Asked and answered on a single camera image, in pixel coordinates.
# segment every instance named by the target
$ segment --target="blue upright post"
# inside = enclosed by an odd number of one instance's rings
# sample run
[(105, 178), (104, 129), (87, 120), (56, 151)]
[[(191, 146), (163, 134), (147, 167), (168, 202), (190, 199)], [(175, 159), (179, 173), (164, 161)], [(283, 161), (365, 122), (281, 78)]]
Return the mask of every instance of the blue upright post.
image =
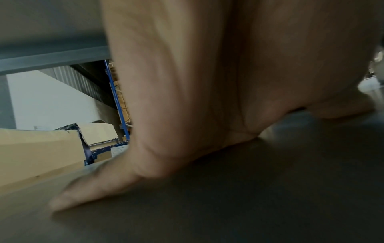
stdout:
[(128, 133), (127, 125), (125, 124), (124, 116), (123, 116), (123, 110), (121, 109), (120, 102), (119, 102), (119, 99), (118, 99), (117, 94), (116, 94), (115, 85), (113, 84), (112, 74), (111, 74), (111, 70), (109, 69), (108, 61), (104, 60), (104, 64), (105, 64), (105, 68), (107, 69), (109, 83), (111, 84), (113, 98), (115, 99), (117, 111), (119, 112), (119, 115), (120, 115), (121, 125), (123, 126), (123, 130), (124, 130), (125, 136), (127, 137), (127, 140), (129, 140), (129, 133)]

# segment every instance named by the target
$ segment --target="finger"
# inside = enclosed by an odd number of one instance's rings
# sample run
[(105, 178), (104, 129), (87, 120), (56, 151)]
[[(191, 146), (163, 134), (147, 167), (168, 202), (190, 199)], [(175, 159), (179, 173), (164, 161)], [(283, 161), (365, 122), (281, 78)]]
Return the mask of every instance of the finger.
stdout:
[(100, 165), (91, 174), (71, 182), (49, 202), (49, 207), (61, 211), (121, 192), (142, 178), (133, 170), (131, 161), (127, 152)]

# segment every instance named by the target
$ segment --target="corrugated metal wall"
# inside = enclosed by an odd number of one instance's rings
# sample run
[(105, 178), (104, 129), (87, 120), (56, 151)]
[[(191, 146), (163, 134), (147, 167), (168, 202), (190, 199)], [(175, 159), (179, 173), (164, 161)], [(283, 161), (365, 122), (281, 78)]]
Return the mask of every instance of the corrugated metal wall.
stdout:
[(110, 106), (115, 108), (115, 101), (113, 97), (106, 94), (99, 86), (94, 84), (92, 81), (81, 75), (78, 71), (70, 66), (61, 66), (57, 68), (47, 68), (39, 70), (44, 74), (51, 76), (54, 79), (63, 82), (77, 89), (78, 91)]

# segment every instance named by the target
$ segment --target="hand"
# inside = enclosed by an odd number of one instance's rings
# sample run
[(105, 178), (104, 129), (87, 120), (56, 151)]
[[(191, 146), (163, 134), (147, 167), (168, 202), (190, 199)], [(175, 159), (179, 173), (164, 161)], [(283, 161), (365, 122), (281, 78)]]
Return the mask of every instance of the hand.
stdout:
[(167, 176), (299, 107), (322, 118), (371, 109), (356, 85), (380, 38), (378, 2), (103, 0), (133, 135), (51, 208)]

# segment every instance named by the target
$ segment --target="gray surface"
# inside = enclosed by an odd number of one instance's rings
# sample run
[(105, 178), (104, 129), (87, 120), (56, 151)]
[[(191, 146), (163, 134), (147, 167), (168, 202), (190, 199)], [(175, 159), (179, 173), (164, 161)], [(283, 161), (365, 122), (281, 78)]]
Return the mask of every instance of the gray surface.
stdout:
[(0, 76), (0, 128), (16, 129), (16, 120), (6, 76)]
[(98, 0), (1, 0), (0, 75), (110, 57)]
[(297, 112), (170, 178), (53, 217), (47, 200), (84, 171), (8, 194), (0, 241), (384, 242), (383, 146), (383, 111)]

